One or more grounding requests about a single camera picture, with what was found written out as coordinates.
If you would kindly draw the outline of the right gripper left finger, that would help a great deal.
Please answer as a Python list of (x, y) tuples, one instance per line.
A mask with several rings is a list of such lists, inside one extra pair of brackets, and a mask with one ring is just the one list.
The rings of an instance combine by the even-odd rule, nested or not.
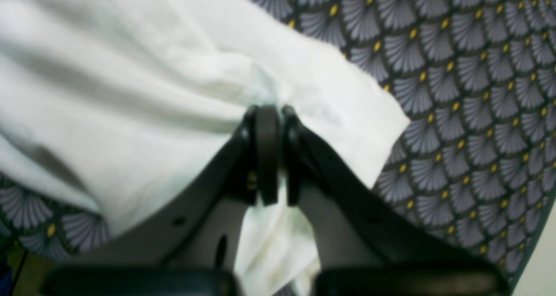
[(278, 200), (280, 120), (250, 108), (194, 181), (153, 216), (70, 261), (79, 267), (233, 270), (246, 210)]

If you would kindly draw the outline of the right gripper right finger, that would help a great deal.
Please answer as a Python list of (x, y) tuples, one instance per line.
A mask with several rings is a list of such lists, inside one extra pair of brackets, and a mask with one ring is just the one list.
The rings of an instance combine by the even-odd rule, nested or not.
[(288, 204), (308, 219), (321, 270), (314, 288), (507, 288), (496, 266), (395, 213), (294, 108), (282, 109)]

